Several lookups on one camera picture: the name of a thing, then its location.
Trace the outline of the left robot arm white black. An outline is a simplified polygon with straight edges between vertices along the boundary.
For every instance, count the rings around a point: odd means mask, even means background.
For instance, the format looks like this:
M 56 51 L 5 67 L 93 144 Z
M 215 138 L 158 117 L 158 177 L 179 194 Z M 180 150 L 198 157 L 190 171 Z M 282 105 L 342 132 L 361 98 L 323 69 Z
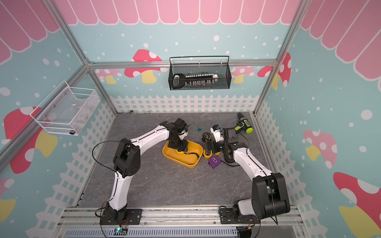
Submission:
M 168 141 L 172 149 L 185 152 L 188 149 L 188 125 L 178 118 L 175 122 L 164 121 L 150 132 L 137 138 L 119 141 L 113 158 L 115 179 L 110 200 L 106 202 L 104 215 L 120 224 L 127 219 L 127 197 L 133 176 L 140 169 L 141 155 L 162 141 Z

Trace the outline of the purple tape measure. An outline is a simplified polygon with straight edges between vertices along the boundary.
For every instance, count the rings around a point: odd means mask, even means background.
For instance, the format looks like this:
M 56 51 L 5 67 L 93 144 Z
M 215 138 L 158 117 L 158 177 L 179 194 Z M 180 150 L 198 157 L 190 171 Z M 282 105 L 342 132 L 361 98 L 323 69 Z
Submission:
M 211 156 L 208 160 L 208 164 L 214 169 L 221 164 L 221 160 L 218 156 Z

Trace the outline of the socket set rail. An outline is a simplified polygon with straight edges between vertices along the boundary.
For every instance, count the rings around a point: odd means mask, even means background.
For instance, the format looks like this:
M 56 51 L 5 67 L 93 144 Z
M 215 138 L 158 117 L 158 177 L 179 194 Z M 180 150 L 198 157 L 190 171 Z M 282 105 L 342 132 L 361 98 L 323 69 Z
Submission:
M 218 80 L 217 74 L 205 73 L 196 75 L 176 74 L 172 79 L 173 89 L 182 89 L 184 87 L 197 87 L 213 84 Z

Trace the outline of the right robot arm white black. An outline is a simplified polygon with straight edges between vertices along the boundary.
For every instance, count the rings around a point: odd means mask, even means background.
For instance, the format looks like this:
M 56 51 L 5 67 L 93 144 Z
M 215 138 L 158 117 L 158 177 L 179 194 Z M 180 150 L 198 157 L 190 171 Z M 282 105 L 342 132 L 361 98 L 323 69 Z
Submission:
M 234 128 L 222 129 L 215 125 L 202 135 L 206 144 L 204 157 L 216 164 L 216 155 L 222 153 L 223 162 L 229 166 L 241 167 L 252 180 L 251 197 L 234 202 L 231 209 L 219 208 L 222 222 L 235 220 L 237 223 L 258 223 L 261 219 L 277 217 L 291 210 L 285 178 L 272 172 L 250 152 L 248 145 L 240 142 Z

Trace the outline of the yellow storage box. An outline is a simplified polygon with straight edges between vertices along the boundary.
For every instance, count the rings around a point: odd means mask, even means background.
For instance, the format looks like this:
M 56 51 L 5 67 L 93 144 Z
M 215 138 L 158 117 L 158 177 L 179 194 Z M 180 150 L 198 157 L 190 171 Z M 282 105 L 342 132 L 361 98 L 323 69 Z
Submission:
M 188 148 L 185 152 L 169 148 L 168 145 L 169 142 L 163 147 L 163 155 L 170 161 L 189 169 L 195 168 L 203 155 L 203 147 L 192 141 L 188 141 Z

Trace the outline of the small green circuit board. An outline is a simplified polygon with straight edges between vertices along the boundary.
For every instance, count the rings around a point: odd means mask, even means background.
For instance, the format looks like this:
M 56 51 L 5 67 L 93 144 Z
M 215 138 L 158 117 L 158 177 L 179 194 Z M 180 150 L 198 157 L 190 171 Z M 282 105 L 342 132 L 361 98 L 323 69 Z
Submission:
M 127 232 L 128 232 L 128 228 L 118 227 L 118 228 L 115 228 L 113 235 L 114 236 L 126 236 Z

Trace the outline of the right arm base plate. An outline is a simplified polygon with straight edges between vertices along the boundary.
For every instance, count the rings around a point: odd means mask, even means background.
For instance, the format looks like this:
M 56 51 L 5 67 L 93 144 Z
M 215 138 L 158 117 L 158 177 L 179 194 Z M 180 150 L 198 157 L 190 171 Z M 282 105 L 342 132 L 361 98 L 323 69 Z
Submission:
M 218 208 L 218 214 L 221 224 L 259 224 L 259 220 L 252 215 L 242 215 L 235 208 L 227 208 L 220 206 Z

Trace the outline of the green black cordless drill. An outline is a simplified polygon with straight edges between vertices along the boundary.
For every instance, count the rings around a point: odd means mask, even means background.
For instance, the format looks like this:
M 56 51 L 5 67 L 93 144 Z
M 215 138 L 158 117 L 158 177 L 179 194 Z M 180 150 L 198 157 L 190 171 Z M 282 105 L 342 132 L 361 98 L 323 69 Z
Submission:
M 253 127 L 249 123 L 249 120 L 242 113 L 238 113 L 237 116 L 239 120 L 235 127 L 236 134 L 239 134 L 242 131 L 244 131 L 247 134 L 252 133 Z

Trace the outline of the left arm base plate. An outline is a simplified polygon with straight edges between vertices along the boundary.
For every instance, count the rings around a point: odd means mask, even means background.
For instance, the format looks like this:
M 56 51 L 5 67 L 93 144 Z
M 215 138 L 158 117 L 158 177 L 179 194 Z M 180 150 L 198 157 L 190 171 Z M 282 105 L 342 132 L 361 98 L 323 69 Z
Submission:
M 142 209 L 121 209 L 115 211 L 107 208 L 100 219 L 100 225 L 139 225 L 142 218 Z

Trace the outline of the small yellow tape measure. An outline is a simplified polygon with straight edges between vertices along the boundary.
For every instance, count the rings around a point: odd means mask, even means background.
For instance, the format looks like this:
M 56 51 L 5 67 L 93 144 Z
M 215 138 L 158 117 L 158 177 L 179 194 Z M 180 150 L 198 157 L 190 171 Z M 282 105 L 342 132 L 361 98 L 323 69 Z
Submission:
M 212 152 L 204 150 L 203 156 L 205 159 L 210 159 L 212 157 Z

